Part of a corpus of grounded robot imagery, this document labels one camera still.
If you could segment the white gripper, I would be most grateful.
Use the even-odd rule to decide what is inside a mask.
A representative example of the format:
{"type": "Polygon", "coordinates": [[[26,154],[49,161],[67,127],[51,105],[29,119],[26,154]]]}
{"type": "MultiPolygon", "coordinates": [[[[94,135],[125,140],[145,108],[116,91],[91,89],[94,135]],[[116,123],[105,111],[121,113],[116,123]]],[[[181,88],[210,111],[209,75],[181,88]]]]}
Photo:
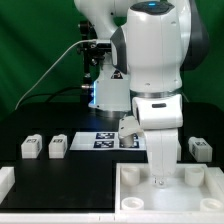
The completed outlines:
{"type": "Polygon", "coordinates": [[[134,97],[133,114],[143,130],[153,184],[168,186],[168,176],[175,173],[178,129],[183,125],[182,96],[148,99],[134,97]]]}

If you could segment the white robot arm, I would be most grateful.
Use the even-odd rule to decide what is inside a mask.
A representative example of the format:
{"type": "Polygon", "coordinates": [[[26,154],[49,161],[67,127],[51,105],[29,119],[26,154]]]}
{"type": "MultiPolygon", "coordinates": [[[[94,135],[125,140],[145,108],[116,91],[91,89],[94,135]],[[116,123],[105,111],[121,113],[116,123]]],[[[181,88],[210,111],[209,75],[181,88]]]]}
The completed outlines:
{"type": "Polygon", "coordinates": [[[74,0],[97,39],[91,56],[100,62],[89,107],[118,114],[118,136],[130,147],[145,141],[149,170],[164,187],[175,173],[178,129],[183,125],[180,70],[197,67],[208,34],[195,0],[74,0]]]}

